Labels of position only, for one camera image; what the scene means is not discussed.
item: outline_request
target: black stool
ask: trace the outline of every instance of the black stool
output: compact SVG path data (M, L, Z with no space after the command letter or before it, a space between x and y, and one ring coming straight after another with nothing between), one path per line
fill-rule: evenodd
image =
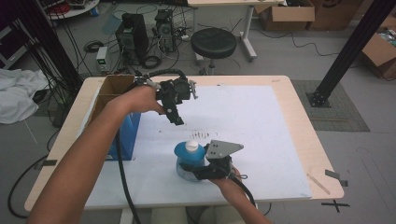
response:
M223 29L207 28L192 35L191 46L197 54L210 59L209 73L214 75L214 60L230 57L235 51L236 39Z

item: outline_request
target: hand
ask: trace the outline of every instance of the hand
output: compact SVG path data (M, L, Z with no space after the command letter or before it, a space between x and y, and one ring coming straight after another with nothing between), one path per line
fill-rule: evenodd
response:
M236 168L233 169L235 171L235 175L240 176L239 171ZM219 187L222 195L230 204L235 205L240 202L241 199L247 200L245 192L230 178L210 179L210 181Z
M114 101L120 102L127 113L156 111L164 114L163 107L155 100L156 90L150 86L138 86L125 92Z

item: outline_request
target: desk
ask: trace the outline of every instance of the desk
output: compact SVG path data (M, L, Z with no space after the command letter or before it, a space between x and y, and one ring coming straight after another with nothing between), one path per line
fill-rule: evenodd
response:
M275 5L278 3L283 3L283 0L189 0L189 6L194 7L194 25L193 31L195 32L197 29L197 20L196 20L196 9L198 7L210 7L210 6L248 6L247 15L246 15L246 23L245 23L245 31L241 32L241 40L242 44L247 49L248 59L252 62L257 58L257 54L254 51L254 48L251 46L250 41L248 40L248 31L250 29L250 22L253 16L253 9L255 5ZM197 60L202 60L201 56L197 56Z
M97 14L99 14L99 12L94 9L98 4L99 4L100 0L87 0L85 3L84 8L82 9L73 9L70 8L70 10L64 14L62 13L49 13L47 14L47 16L51 19L51 20L61 20L61 19L65 19L65 18L70 18L70 17L75 17L77 15L80 15L82 13L85 13L87 11L93 10L92 15L96 16Z
M169 77L155 77L155 81L166 80ZM298 158L303 166L304 173L312 191L312 199L342 198L344 191L338 180L325 175L325 170L333 171L332 165L320 144L304 108L291 85L290 80L283 76L216 76L216 77L191 77L200 85L214 86L225 85L264 85L271 86L278 104L283 113L283 118L290 131L291 141L294 144ZM88 78L81 88L69 115L60 130L48 160L60 160L77 138L81 122L92 103L92 97L102 85L103 77ZM47 183L55 167L43 167L25 203L25 208L30 211Z

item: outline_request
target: power supply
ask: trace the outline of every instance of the power supply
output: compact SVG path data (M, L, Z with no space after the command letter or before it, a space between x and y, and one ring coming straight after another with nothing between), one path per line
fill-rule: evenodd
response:
M101 47L96 55L96 65L98 70L102 73L107 73L110 71L110 60L107 55L107 47Z
M122 23L116 31L125 65L140 65L147 56L149 38L142 14L122 14Z
M157 34L160 37L161 52L167 54L176 50L176 38L173 24L173 10L159 9L155 17Z

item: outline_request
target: concrete floor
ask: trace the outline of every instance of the concrete floor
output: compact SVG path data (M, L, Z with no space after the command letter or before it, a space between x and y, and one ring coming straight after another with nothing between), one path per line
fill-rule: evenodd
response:
M67 22L81 54L84 54L82 48L87 42L97 39L105 43L115 38L114 35L105 35L103 28L109 23L112 12L120 8L128 11L130 7L127 4L100 4L101 14L98 17L91 17L87 13L61 21L61 24ZM237 35L243 31L245 12L244 7L200 8L198 19L202 25L227 28L233 27L242 19L233 30ZM355 25L356 22L352 22L346 30L337 32L293 32L294 41L300 46L315 43L321 54L337 53L345 45ZM57 27L57 32L70 58L77 63L76 54L62 25ZM244 48L238 44L233 56L216 61L216 73L240 76L285 75L291 79L322 80L336 55L319 56L314 45L296 48L290 35L281 38L266 36L276 37L286 33L264 32L259 21L254 19L249 39L259 55L258 59L250 63ZM198 75L200 67L195 64L189 42L182 42L178 50L179 59L175 68L181 69L188 76ZM118 53L110 55L112 62L115 62ZM99 76L95 56L88 54L85 63L94 76ZM156 69L167 68L173 64L176 56L175 53L168 55ZM353 68L346 72L341 84L371 131L317 132L335 172L349 183L349 187L344 188L345 197L336 201L347 203L350 207L340 207L340 212L337 213L334 206L321 205L332 201L276 202L272 203L268 214L274 223L396 223L396 82L377 78L364 63L364 60L358 58L353 63ZM35 71L38 66L25 54L12 68ZM79 72L87 76L88 69L82 65ZM47 143L57 130L46 117L32 116L14 124L0 124L0 195L3 199L0 202L0 223L25 222L8 212L6 198L21 173L48 153ZM27 214L23 210L24 201L38 172L29 172L15 190L12 204L18 213ZM268 205L263 203L259 208L266 212ZM140 209L139 212L144 223L149 223L150 210ZM119 222L120 210L86 211L81 220L84 224Z

